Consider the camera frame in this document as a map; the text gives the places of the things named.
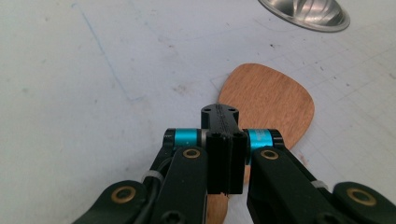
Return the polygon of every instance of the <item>blue metallic band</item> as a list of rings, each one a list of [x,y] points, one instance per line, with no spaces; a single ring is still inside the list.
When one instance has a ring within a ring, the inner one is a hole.
[[[176,129],[175,149],[176,147],[196,147],[197,144],[198,144],[197,129]]]
[[[250,154],[259,147],[273,146],[273,138],[268,129],[248,129]]]

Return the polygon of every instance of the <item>wooden spatula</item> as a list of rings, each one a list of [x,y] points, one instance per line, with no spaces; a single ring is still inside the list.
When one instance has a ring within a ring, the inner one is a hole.
[[[306,132],[315,111],[314,102],[303,86],[257,63],[245,63],[233,70],[221,89],[219,103],[239,110],[242,129],[278,129],[288,149]],[[207,206],[207,223],[222,223],[228,198],[209,195]]]

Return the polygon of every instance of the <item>silver bowl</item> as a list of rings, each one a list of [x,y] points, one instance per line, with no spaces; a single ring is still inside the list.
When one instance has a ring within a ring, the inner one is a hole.
[[[338,32],[345,30],[350,19],[335,0],[259,0],[281,19],[303,28]]]

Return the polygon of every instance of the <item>scratched tabletop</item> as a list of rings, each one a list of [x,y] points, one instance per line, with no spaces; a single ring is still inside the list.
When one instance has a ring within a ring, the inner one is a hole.
[[[396,2],[338,2],[351,24],[323,34],[256,0],[1,0],[0,223],[71,223],[140,180],[164,131],[199,128],[241,63],[312,95],[292,152],[330,190],[351,180],[396,203]],[[246,194],[226,223],[252,222]]]

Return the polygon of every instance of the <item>wooden spoon head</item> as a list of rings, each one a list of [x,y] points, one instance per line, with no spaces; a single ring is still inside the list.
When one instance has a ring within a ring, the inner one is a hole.
[[[239,110],[242,129],[278,129],[292,148],[314,117],[312,97],[298,82],[257,63],[239,65],[224,83],[219,103]]]

